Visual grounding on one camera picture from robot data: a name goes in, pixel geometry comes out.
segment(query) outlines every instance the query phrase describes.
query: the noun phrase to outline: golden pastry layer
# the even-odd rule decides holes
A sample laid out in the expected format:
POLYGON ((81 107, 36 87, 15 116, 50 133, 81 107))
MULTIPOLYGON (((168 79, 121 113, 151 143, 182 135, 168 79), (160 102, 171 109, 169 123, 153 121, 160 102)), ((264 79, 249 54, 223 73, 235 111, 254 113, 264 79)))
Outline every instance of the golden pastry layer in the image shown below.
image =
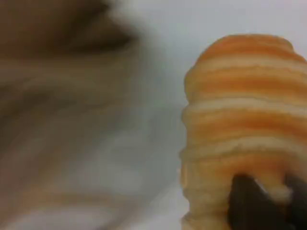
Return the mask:
POLYGON ((183 230, 228 229, 231 181, 257 178, 281 206, 286 172, 305 175, 307 62, 271 35, 230 35, 199 57, 185 78, 181 184, 190 203, 183 230))

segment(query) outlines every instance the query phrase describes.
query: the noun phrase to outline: white background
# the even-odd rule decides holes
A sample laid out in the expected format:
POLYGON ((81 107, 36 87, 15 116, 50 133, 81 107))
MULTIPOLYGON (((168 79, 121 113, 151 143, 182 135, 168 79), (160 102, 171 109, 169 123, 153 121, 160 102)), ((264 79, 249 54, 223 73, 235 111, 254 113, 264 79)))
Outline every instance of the white background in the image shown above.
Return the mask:
MULTIPOLYGON (((131 119, 137 117, 139 125, 133 130, 118 131, 112 138, 130 151, 150 152, 152 156, 146 158, 150 163, 144 162, 146 167, 142 169, 146 173, 145 180, 152 185, 149 187, 151 191, 159 182, 166 188, 154 191, 160 195, 149 205, 141 220, 129 226, 130 230, 178 230, 179 219, 187 212, 188 205, 181 195, 176 174, 179 167, 177 155, 185 141, 180 112, 186 105, 184 75, 200 52, 227 34, 269 33, 287 38, 298 53, 307 57, 306 12, 307 2, 304 0, 122 1, 115 15, 142 34, 148 57, 140 66, 137 82, 133 82, 138 96, 142 95, 141 108, 131 111, 131 119)), ((112 141, 104 146, 104 150, 115 148, 112 141)), ((138 179, 139 175, 128 168, 123 171, 124 167, 115 171, 125 172, 133 178, 130 181, 135 183, 126 186, 127 192, 141 189, 144 179, 138 179)), ((93 178, 98 181, 99 173, 104 173, 95 171, 97 168, 99 161, 93 159, 82 169, 93 184, 96 183, 93 178)), ((122 186, 125 181, 117 180, 117 183, 122 186)), ((65 215, 52 213, 48 217, 38 213, 14 227, 23 230, 90 230, 101 222, 101 211, 79 210, 65 215)))

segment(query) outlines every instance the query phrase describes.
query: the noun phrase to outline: spiral pastry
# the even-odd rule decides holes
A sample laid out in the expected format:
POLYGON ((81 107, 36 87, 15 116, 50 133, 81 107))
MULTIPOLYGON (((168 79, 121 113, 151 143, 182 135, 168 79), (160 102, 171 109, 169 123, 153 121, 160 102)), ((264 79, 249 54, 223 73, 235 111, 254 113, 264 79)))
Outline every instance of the spiral pastry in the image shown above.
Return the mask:
POLYGON ((287 40, 264 34, 223 37, 185 77, 181 185, 190 203, 183 230, 227 230, 237 173, 261 182, 281 207, 286 172, 305 178, 307 62, 287 40))

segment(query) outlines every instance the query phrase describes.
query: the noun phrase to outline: white surface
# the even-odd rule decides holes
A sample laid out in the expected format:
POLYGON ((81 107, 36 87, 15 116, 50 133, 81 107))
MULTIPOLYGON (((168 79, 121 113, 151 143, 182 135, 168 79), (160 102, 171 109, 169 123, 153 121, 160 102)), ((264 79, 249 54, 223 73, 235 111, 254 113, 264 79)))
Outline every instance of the white surface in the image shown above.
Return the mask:
MULTIPOLYGON (((168 181, 177 181, 177 153, 185 144, 185 130, 180 122, 180 112, 186 104, 183 79, 206 46, 227 34, 270 33, 289 39, 307 57, 304 0, 125 0, 120 12, 119 17, 134 24, 147 41, 148 57, 140 66, 140 77, 135 83, 142 93, 143 106, 131 113, 131 119, 138 121, 137 126, 115 133, 104 148, 114 148, 112 143, 117 141, 140 156, 150 153, 152 156, 144 160, 150 160, 151 168, 141 162, 146 165, 143 172, 151 171, 146 175, 146 186, 164 176, 169 177, 168 181)), ((95 168, 99 168, 99 161, 93 159, 93 162, 84 171, 91 171, 98 180, 95 168)), ((135 184, 127 190, 133 192, 138 186, 142 183, 135 179, 135 184)), ((174 182, 130 230, 178 230, 179 218, 187 210, 187 202, 174 182)), ((36 229, 83 230, 89 228, 80 223, 91 222, 91 226, 100 223, 97 215, 76 218, 78 222, 66 217, 71 220, 69 227, 49 225, 36 229)))

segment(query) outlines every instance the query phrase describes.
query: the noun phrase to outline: blurry finger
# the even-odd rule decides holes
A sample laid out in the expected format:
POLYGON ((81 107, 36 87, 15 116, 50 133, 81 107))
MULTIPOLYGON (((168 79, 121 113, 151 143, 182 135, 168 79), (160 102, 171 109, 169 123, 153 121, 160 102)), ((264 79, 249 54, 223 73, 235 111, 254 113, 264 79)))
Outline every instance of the blurry finger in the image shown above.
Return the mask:
POLYGON ((283 214, 256 181, 234 176, 229 195, 228 223, 232 230, 289 230, 283 214))
POLYGON ((293 176, 286 175, 285 184, 292 189, 292 202, 287 209, 288 222, 296 230, 307 229, 307 183, 293 176))

